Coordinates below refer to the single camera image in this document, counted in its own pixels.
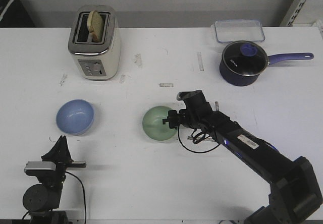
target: green bowl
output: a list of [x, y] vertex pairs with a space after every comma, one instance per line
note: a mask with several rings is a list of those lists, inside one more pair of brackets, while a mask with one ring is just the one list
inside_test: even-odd
[[142, 127], [148, 137], [157, 141], [165, 141], [176, 134], [176, 129], [170, 129], [168, 122], [163, 125], [163, 119], [167, 118], [169, 110], [172, 109], [166, 106], [156, 106], [146, 112]]

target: blue bowl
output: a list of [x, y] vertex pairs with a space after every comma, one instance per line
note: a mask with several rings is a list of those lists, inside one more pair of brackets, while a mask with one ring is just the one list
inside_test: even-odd
[[65, 103], [56, 115], [58, 128], [71, 135], [81, 135], [86, 132], [94, 121], [92, 105], [82, 99]]

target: container lid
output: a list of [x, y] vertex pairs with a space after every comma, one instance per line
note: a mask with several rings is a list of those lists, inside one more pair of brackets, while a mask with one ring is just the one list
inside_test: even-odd
[[219, 43], [247, 40], [264, 41], [265, 36], [259, 20], [215, 21], [216, 38]]
[[222, 60], [235, 74], [255, 76], [268, 65], [265, 51], [251, 41], [235, 41], [226, 46]]

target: sticker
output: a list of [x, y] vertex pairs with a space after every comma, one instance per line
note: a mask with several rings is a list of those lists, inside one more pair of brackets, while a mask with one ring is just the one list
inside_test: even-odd
[[259, 147], [259, 145], [257, 143], [255, 143], [254, 141], [250, 140], [249, 138], [247, 138], [245, 135], [240, 135], [238, 136], [238, 139], [240, 141], [242, 141], [243, 143], [247, 144], [249, 147], [251, 147], [252, 149], [256, 149], [257, 147]]

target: toaster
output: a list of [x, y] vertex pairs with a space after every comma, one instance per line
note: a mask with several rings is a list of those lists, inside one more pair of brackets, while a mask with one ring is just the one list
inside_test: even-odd
[[[94, 42], [87, 28], [91, 11], [97, 11], [103, 20], [100, 41]], [[110, 6], [83, 6], [74, 20], [68, 43], [76, 66], [89, 80], [112, 78], [120, 60], [121, 38], [115, 10]]]

